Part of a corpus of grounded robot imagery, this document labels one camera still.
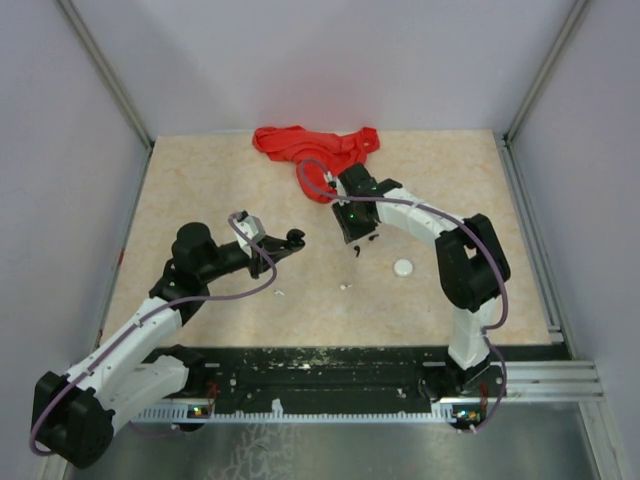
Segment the black earbud charging case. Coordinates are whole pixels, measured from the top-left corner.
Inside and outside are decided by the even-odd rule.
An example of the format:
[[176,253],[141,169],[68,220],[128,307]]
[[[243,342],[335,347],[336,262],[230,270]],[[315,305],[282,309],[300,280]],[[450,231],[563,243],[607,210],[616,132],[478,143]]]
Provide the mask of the black earbud charging case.
[[302,249],[306,243],[304,240],[305,233],[300,229],[290,229],[286,234],[287,246],[291,249]]

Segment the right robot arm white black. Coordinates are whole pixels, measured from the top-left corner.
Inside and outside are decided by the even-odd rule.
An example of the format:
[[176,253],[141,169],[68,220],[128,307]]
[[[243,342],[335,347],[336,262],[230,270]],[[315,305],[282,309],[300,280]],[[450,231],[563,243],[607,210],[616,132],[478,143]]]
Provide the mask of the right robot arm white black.
[[473,393],[489,366],[488,332],[502,327],[509,312],[511,270],[491,220],[441,211],[395,180],[377,181],[360,164],[324,178],[347,243],[387,225],[434,249],[441,289],[453,305],[447,384],[458,395]]

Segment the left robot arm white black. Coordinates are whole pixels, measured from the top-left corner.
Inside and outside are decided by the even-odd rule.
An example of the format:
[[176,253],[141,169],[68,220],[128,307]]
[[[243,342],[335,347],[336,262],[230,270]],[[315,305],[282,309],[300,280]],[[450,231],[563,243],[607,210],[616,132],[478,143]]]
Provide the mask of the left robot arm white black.
[[147,357],[213,301],[210,283],[240,270],[254,279],[275,275],[279,261],[305,246],[303,231],[269,236],[247,212],[232,214],[228,224],[235,239],[223,245],[205,224],[183,225],[162,276],[130,319],[65,373],[47,372],[37,381],[29,436],[35,455],[58,455],[87,468],[147,407],[174,393],[194,397],[206,389],[203,361],[187,348],[177,345],[153,362]]

